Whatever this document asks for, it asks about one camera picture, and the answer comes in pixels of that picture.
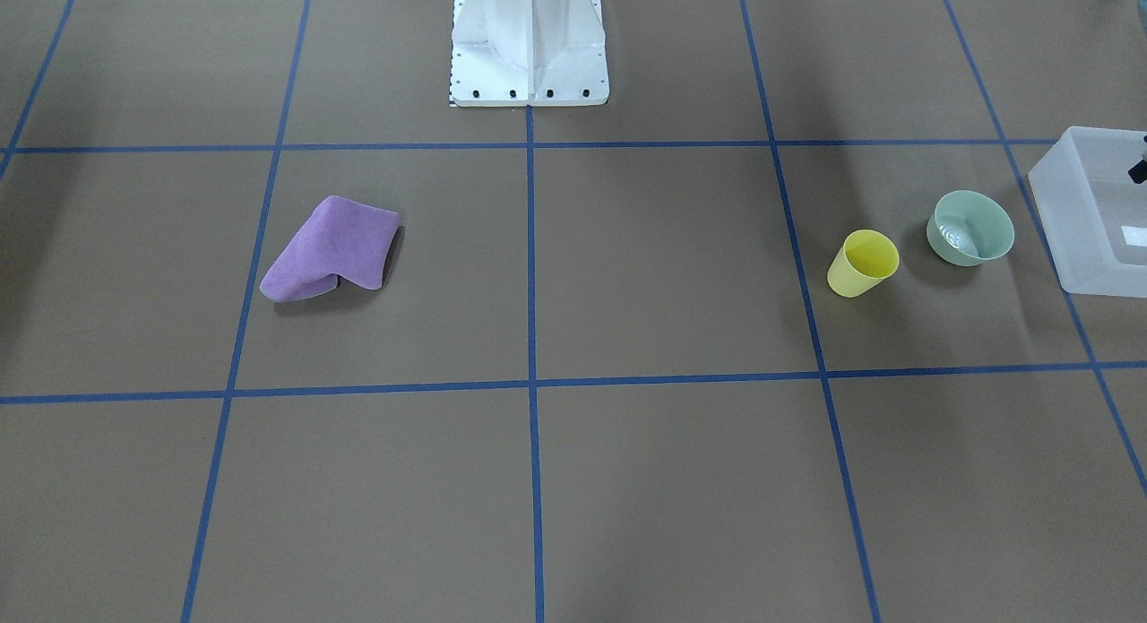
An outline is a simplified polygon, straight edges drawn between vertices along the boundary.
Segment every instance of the light green bowl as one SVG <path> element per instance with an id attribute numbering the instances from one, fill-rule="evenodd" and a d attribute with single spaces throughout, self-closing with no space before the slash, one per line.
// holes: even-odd
<path id="1" fill-rule="evenodd" d="M 1015 226 L 1007 211 L 975 190 L 952 190 L 936 203 L 928 219 L 933 251 L 961 267 L 1001 258 L 1012 250 Z"/>

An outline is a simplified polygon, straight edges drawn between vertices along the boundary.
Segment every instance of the folded cloth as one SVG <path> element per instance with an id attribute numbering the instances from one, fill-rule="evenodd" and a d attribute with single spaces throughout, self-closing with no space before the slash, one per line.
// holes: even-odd
<path id="1" fill-rule="evenodd" d="M 275 303 L 303 301 L 330 291 L 340 277 L 381 289 L 398 221 L 393 211 L 338 195 L 323 198 L 267 268 L 259 291 Z"/>

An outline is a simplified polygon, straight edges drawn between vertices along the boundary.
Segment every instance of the cup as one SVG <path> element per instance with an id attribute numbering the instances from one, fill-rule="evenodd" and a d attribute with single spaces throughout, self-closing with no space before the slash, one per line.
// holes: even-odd
<path id="1" fill-rule="evenodd" d="M 828 287 L 843 297 L 857 297 L 899 266 L 900 251 L 888 235 L 872 229 L 851 232 L 828 267 Z"/>
<path id="2" fill-rule="evenodd" d="M 1015 226 L 1007 211 L 975 190 L 952 190 L 928 220 L 928 243 L 941 258 L 961 267 L 994 260 L 1012 249 Z"/>

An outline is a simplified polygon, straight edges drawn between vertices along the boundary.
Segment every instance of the white bracket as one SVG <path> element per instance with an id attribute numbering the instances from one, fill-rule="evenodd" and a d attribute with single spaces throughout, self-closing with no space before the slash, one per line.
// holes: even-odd
<path id="1" fill-rule="evenodd" d="M 451 104 L 609 99 L 601 0 L 454 0 L 451 38 Z"/>

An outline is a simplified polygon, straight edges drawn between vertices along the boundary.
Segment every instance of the white label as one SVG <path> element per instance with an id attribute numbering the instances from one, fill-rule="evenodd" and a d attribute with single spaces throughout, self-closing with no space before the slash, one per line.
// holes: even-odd
<path id="1" fill-rule="evenodd" d="M 1123 242 L 1128 247 L 1147 247 L 1147 227 L 1123 227 Z"/>

